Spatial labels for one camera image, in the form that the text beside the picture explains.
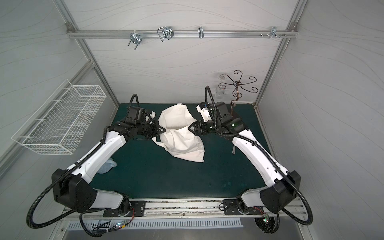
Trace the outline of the white printed tote bag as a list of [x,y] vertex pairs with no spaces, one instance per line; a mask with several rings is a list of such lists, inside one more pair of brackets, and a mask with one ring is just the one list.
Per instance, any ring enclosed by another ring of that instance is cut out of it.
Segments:
[[203,141],[188,129],[195,121],[187,106],[181,103],[171,106],[159,117],[159,124],[166,131],[160,134],[159,141],[156,137],[152,141],[175,158],[202,163],[205,154]]

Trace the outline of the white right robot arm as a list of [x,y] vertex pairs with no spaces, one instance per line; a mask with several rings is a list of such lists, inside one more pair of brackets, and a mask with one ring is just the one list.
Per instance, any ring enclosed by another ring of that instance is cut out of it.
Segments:
[[[249,189],[238,196],[238,209],[242,212],[252,207],[265,207],[271,213],[279,212],[287,214],[299,224],[309,226],[314,221],[312,209],[299,190],[301,176],[296,171],[288,171],[278,163],[268,151],[256,140],[252,131],[240,118],[235,118],[226,123],[215,123],[213,120],[196,121],[188,130],[195,136],[217,134],[232,141],[252,163],[265,181],[265,187]],[[295,198],[300,198],[308,218],[301,220],[286,209],[286,206]]]

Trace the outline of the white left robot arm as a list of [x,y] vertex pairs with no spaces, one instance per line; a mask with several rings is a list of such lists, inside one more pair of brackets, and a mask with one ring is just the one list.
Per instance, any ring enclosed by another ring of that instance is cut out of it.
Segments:
[[[119,217],[133,216],[134,208],[129,196],[113,191],[96,190],[90,183],[107,160],[128,141],[137,136],[150,140],[165,132],[166,129],[160,126],[157,120],[136,125],[116,122],[105,127],[102,139],[87,154],[67,169],[57,169],[52,174],[52,183],[39,194],[28,210],[27,226],[31,229],[41,229],[73,213],[83,216],[102,210],[111,210]],[[33,220],[35,210],[50,191],[54,194],[54,200],[69,208],[69,211],[47,222],[36,223]]]

